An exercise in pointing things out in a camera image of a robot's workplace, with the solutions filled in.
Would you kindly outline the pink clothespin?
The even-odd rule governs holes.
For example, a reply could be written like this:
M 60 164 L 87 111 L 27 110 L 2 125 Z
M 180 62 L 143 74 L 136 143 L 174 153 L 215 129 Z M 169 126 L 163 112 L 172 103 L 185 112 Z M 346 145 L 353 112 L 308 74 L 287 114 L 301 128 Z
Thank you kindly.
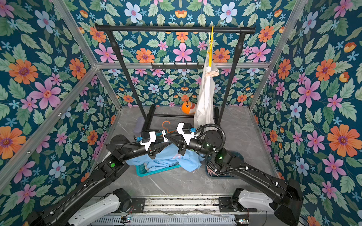
M 216 71 L 206 72 L 205 76 L 208 76 L 208 77 L 217 77 L 217 76 L 219 76 L 219 71 L 216 70 Z

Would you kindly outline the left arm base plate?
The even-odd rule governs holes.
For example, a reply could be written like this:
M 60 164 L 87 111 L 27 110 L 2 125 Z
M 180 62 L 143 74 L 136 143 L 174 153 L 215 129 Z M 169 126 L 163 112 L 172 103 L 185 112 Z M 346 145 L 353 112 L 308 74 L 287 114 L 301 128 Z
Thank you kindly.
M 145 198 L 131 198 L 120 204 L 119 211 L 122 213 L 143 213 Z

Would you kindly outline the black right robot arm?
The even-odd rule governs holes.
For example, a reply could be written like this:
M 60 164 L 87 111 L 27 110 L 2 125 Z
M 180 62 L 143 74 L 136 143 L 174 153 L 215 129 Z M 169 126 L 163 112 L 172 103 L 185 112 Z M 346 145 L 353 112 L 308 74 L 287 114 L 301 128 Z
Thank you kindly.
M 203 154 L 206 166 L 214 174 L 231 175 L 258 189 L 236 189 L 232 198 L 235 209 L 270 211 L 284 224 L 299 224 L 304 200 L 300 184 L 294 179 L 271 176 L 226 150 L 226 134 L 219 125 L 209 123 L 195 129 L 188 123 L 179 123 L 175 133 L 163 131 L 162 136 L 166 142 L 175 144 L 181 155 L 187 150 Z

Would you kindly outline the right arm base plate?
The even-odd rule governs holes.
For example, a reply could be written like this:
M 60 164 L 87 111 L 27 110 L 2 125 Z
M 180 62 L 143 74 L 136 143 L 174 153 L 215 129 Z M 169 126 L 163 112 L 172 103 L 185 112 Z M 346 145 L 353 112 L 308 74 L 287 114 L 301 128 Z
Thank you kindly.
M 243 212 L 243 213 L 254 213 L 258 210 L 255 208 L 246 209 L 240 204 L 235 204 L 231 201 L 231 197 L 219 197 L 215 206 L 219 208 L 220 212 Z

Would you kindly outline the light blue garment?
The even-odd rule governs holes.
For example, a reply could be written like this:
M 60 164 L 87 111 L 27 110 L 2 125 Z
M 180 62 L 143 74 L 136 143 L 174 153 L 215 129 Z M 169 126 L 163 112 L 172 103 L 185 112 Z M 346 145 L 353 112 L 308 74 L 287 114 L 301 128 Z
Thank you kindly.
M 149 158 L 148 155 L 143 155 L 126 162 L 131 166 L 144 165 L 146 172 L 165 170 L 177 165 L 188 172 L 192 172 L 201 167 L 203 160 L 204 156 L 202 154 L 192 150 L 187 150 L 185 155 L 180 155 L 178 154 L 178 148 L 174 144 L 170 144 L 162 152 L 158 153 L 155 159 Z

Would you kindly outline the yellow plastic hanger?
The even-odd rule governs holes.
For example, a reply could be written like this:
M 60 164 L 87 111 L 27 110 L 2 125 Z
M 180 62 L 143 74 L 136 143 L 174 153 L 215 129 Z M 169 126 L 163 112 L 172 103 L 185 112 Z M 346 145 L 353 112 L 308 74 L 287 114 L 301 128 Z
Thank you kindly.
M 212 62 L 213 62 L 213 47 L 214 47 L 214 26 L 211 27 L 211 32 L 209 33 L 209 47 L 208 47 L 208 67 L 212 67 Z

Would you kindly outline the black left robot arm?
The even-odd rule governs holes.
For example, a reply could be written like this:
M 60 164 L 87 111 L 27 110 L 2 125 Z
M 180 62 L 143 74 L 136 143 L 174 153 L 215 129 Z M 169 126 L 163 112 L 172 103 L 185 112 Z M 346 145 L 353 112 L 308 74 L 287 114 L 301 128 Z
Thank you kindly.
M 157 137 L 154 132 L 145 137 L 129 141 L 124 135 L 116 135 L 109 144 L 110 152 L 99 163 L 90 176 L 54 205 L 43 211 L 33 211 L 26 219 L 27 226 L 87 226 L 93 221 L 117 210 L 128 211 L 131 206 L 130 195 L 122 188 L 115 190 L 106 198 L 84 207 L 99 191 L 111 185 L 129 168 L 128 160 L 143 155 L 155 157 L 170 142 Z

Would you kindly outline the white t-shirt black print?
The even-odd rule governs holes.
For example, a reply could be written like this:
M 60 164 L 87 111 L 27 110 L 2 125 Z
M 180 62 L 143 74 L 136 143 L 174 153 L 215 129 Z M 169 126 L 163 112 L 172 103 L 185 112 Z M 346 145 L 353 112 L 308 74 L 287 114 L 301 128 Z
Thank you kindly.
M 197 99 L 197 108 L 194 114 L 194 126 L 196 128 L 214 123 L 214 93 L 215 81 L 213 77 L 205 76 L 206 72 L 218 70 L 215 63 L 212 62 L 212 67 L 208 67 L 208 54 L 204 63 L 203 73 L 201 77 L 201 85 Z

